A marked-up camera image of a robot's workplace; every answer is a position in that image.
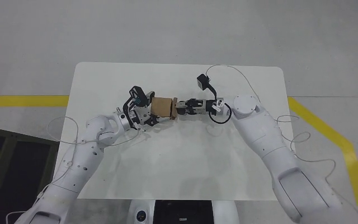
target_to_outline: black panel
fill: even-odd
[[[50,145],[17,142],[0,189],[0,223],[9,212],[26,211],[34,203],[48,158]],[[14,223],[21,214],[10,216]]]
[[[214,224],[210,200],[157,200],[153,224]]]
[[[0,152],[1,152],[1,148],[2,148],[2,145],[4,144],[4,142],[5,142],[5,137],[0,136]]]

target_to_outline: tabletop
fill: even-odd
[[[209,65],[82,62],[76,66],[66,116],[83,132],[86,120],[122,108],[129,90],[140,86],[156,97],[212,99],[196,77]],[[235,66],[250,81],[262,105],[277,118],[289,115],[284,75],[278,67]],[[218,97],[253,94],[244,77],[229,67],[208,72]],[[280,123],[293,138],[291,123]],[[105,149],[105,156],[79,198],[276,200],[261,159],[244,143],[231,122],[213,123],[207,115],[179,116],[132,141]],[[133,136],[129,131],[117,140]],[[64,123],[61,139],[72,141],[76,126]],[[60,144],[58,162],[69,146]]]

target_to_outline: floor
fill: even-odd
[[[357,22],[356,0],[2,1],[0,95],[68,95],[82,61],[278,66],[288,96],[357,150]],[[0,128],[49,138],[48,121],[64,113],[65,108],[0,108]],[[299,155],[337,161],[331,184],[354,202],[340,149],[302,120],[293,130],[312,133],[296,146]],[[62,123],[52,131],[60,136]],[[322,175],[330,166],[309,165]],[[83,212],[71,220],[102,217],[90,208],[106,209],[111,202],[103,203],[76,203],[74,209]],[[238,203],[242,223],[288,223],[277,202]],[[117,217],[117,210],[107,211]]]

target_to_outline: yellow tape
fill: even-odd
[[[69,96],[0,96],[0,106],[67,106]]]
[[[323,134],[331,142],[336,144],[343,153],[348,175],[351,181],[353,193],[358,205],[358,161],[353,144],[344,136],[336,132],[319,117],[311,113],[307,108],[297,102],[294,98],[288,97],[289,106],[298,116],[304,119],[313,128]]]

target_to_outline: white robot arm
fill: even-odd
[[[260,156],[284,211],[296,223],[343,223],[323,214],[341,214],[341,202],[328,184],[305,169],[284,143],[282,132],[254,96],[236,96],[232,121],[246,144]]]
[[[117,124],[116,132],[110,120]],[[97,116],[87,121],[86,127],[84,134],[79,137],[80,144],[76,147],[71,145],[65,153],[54,181],[39,195],[35,204],[20,216],[16,224],[66,223],[69,208],[101,163],[104,148],[130,129],[123,113]]]

